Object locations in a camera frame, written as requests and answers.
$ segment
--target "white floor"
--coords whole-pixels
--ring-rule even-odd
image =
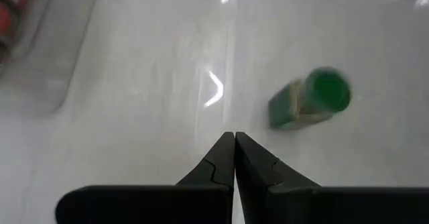
[[[429,0],[97,0],[64,105],[1,117],[0,223],[54,223],[90,184],[174,184],[224,131],[321,185],[428,186],[428,24]],[[268,99],[326,65],[351,106],[269,130]]]

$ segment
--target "clear plastic container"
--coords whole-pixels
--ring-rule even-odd
[[[43,115],[61,107],[95,1],[28,1],[2,59],[0,112]]]

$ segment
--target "green bottle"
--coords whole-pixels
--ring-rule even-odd
[[[269,101],[269,124],[272,128],[306,127],[344,111],[350,100],[350,84],[338,70],[317,68],[306,79],[292,81]]]

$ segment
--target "glossy surface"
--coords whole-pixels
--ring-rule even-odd
[[[97,0],[64,106],[1,118],[0,220],[53,223],[89,184],[175,183],[224,131],[321,185],[427,186],[427,2]],[[349,108],[269,130],[268,100],[318,66],[349,76]]]

